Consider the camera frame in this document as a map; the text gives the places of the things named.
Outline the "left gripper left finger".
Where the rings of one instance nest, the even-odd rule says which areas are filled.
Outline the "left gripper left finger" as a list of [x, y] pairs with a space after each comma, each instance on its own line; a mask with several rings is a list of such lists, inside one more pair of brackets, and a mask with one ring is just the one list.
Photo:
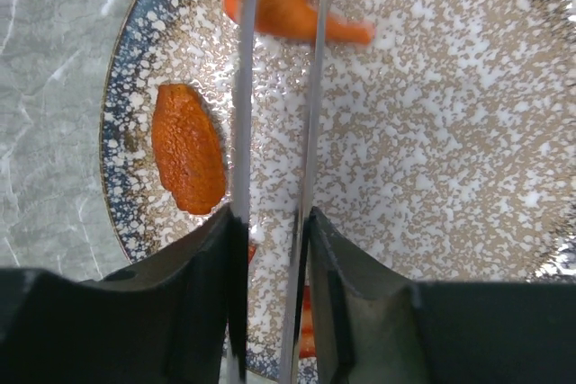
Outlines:
[[248, 226], [230, 207], [100, 281], [1, 271], [4, 383], [247, 379]]

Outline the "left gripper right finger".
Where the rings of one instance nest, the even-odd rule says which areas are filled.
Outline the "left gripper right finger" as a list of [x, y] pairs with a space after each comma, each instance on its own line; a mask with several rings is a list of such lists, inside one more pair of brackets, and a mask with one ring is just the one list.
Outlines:
[[310, 215], [322, 383], [572, 383], [575, 287], [412, 281]]

